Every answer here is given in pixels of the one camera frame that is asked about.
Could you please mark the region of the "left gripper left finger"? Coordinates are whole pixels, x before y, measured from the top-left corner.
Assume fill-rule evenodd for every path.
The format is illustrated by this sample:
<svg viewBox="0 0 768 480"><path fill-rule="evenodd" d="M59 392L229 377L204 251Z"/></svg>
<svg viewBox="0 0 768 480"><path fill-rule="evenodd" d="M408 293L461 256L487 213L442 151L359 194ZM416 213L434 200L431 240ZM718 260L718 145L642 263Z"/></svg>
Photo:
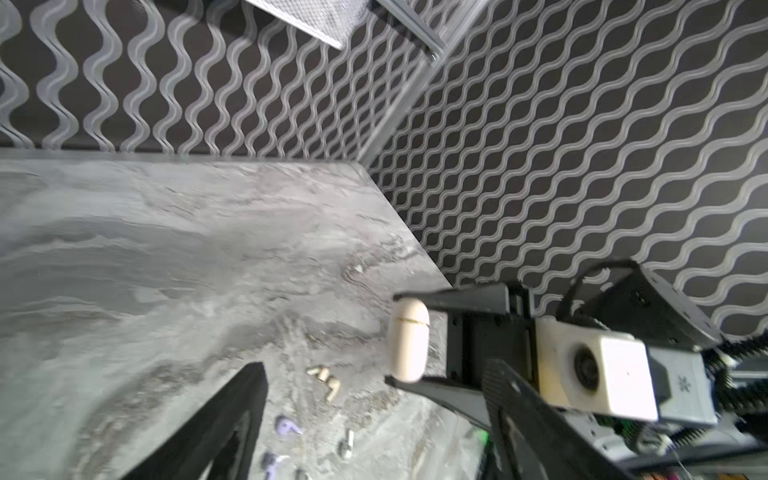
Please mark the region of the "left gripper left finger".
<svg viewBox="0 0 768 480"><path fill-rule="evenodd" d="M126 479L246 479L268 395L264 364L245 365Z"/></svg>

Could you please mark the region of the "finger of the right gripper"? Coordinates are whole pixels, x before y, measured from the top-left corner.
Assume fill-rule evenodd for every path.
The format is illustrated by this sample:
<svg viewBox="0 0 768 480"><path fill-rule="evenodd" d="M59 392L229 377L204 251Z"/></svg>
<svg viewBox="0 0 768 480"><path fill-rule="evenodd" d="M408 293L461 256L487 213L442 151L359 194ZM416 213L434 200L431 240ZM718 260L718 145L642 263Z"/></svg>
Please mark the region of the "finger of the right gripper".
<svg viewBox="0 0 768 480"><path fill-rule="evenodd" d="M432 292L401 292L392 299L420 300L429 310L440 312L475 312L504 315L510 312L508 287L505 283L485 283Z"/></svg>
<svg viewBox="0 0 768 480"><path fill-rule="evenodd" d="M424 377L415 383L407 383L392 376L386 376L385 383L404 392L424 397L463 417L478 428L489 428L489 415L480 389L441 377Z"/></svg>

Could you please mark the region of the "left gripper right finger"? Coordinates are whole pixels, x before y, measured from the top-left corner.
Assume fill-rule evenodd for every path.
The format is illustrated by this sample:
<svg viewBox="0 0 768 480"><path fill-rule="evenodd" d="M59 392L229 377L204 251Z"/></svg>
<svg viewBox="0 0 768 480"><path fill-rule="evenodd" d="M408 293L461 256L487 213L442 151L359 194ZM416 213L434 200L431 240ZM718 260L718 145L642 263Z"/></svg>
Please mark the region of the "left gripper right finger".
<svg viewBox="0 0 768 480"><path fill-rule="evenodd" d="M628 479L512 367L490 360L482 392L500 479Z"/></svg>

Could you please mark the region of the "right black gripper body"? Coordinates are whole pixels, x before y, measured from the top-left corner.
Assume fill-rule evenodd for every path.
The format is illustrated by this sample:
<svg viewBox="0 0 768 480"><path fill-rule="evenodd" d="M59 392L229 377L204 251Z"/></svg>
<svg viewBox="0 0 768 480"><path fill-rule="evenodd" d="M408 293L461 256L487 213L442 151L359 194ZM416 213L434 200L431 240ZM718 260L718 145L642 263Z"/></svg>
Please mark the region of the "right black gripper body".
<svg viewBox="0 0 768 480"><path fill-rule="evenodd" d="M537 385L534 300L519 281L505 283L510 312L504 315L448 312L446 377L481 389L486 362L500 359L532 386Z"/></svg>

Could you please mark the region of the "cream earbud charging case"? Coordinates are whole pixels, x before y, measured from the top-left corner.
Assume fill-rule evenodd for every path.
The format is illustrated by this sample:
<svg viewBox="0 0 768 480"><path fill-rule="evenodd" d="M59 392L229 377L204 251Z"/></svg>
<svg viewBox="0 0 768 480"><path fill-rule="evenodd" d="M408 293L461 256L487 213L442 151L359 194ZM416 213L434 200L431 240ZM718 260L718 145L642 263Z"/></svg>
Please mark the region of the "cream earbud charging case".
<svg viewBox="0 0 768 480"><path fill-rule="evenodd" d="M423 377L429 336L427 306L416 298L398 300L388 328L388 360L392 377L405 383L415 383Z"/></svg>

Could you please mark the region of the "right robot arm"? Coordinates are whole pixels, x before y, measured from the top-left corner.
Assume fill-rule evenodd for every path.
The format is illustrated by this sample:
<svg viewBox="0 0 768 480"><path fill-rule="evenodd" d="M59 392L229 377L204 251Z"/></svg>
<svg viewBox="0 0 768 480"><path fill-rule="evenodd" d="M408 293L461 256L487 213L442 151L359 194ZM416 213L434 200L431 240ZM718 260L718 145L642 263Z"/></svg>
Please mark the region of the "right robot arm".
<svg viewBox="0 0 768 480"><path fill-rule="evenodd" d="M550 318L519 281L393 298L386 383L484 430L483 479L684 479L767 449L767 338L728 340L632 259Z"/></svg>

